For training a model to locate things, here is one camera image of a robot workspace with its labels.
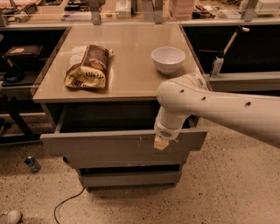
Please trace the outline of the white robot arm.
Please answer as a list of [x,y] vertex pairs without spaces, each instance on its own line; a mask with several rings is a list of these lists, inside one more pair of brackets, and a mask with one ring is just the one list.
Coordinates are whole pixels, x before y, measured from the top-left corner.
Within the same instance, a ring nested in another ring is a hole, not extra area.
[[280,148],[280,99],[275,96],[210,91],[201,76],[191,73],[162,82],[157,101],[154,130],[165,141],[177,138],[189,116],[198,116]]

